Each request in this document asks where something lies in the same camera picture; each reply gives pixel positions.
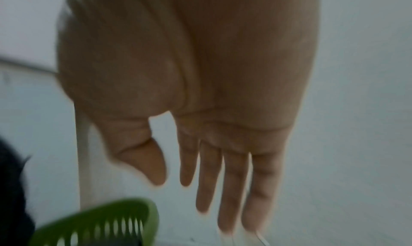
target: green plastic laundry basket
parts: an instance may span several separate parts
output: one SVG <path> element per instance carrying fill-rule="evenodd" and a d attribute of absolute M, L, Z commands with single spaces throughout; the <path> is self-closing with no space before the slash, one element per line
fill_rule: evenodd
<path fill-rule="evenodd" d="M 138 237 L 140 222 L 143 245 L 151 246 L 158 230 L 159 214 L 155 203 L 143 198 L 116 201 L 53 222 L 34 233 L 30 246 L 133 239 Z"/>

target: hand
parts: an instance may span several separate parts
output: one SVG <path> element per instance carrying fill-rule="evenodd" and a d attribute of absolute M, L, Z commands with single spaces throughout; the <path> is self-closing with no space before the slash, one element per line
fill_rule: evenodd
<path fill-rule="evenodd" d="M 225 163 L 218 225 L 240 212 L 262 228 L 288 135 L 312 68 L 318 0 L 67 0 L 59 21 L 59 80 L 102 133 L 113 158 L 165 182 L 150 116 L 170 111 L 180 181 L 200 154 L 196 207 L 207 212 Z"/>

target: open palm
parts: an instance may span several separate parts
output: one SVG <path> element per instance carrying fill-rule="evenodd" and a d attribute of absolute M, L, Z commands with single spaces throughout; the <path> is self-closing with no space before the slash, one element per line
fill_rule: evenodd
<path fill-rule="evenodd" d="M 272 208 L 312 67 L 318 0 L 67 0 L 59 21 L 59 80 L 101 131 L 113 158 L 161 185 L 166 167 L 150 116 L 170 111 L 182 185 L 200 154 L 196 206 L 206 212 L 222 161 L 218 224 L 242 214 L 261 228 Z"/>

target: finger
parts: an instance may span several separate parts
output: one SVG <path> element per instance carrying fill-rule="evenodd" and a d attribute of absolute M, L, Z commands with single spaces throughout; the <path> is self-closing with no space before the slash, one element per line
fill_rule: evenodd
<path fill-rule="evenodd" d="M 164 184 L 166 165 L 163 153 L 151 137 L 147 118 L 123 120 L 95 116 L 93 121 L 112 157 L 136 168 L 154 185 Z"/>
<path fill-rule="evenodd" d="M 189 186 L 196 171 L 199 141 L 179 130 L 177 131 L 177 140 L 180 152 L 180 183 L 182 186 Z"/>
<path fill-rule="evenodd" d="M 201 141 L 199 187 L 196 196 L 196 208 L 201 213 L 206 213 L 209 209 L 221 167 L 221 150 L 205 141 Z"/>
<path fill-rule="evenodd" d="M 223 151 L 224 183 L 218 226 L 224 233 L 234 230 L 248 175 L 248 154 Z"/>
<path fill-rule="evenodd" d="M 246 230 L 254 232 L 262 229 L 273 206 L 282 164 L 282 152 L 252 155 L 252 183 L 242 214 L 242 224 Z"/>

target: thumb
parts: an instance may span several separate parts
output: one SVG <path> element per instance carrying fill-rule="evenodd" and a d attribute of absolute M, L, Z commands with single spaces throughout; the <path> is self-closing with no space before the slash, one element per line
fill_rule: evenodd
<path fill-rule="evenodd" d="M 142 172 L 154 185 L 166 181 L 163 153 L 151 137 L 148 118 L 92 118 L 110 155 Z"/>

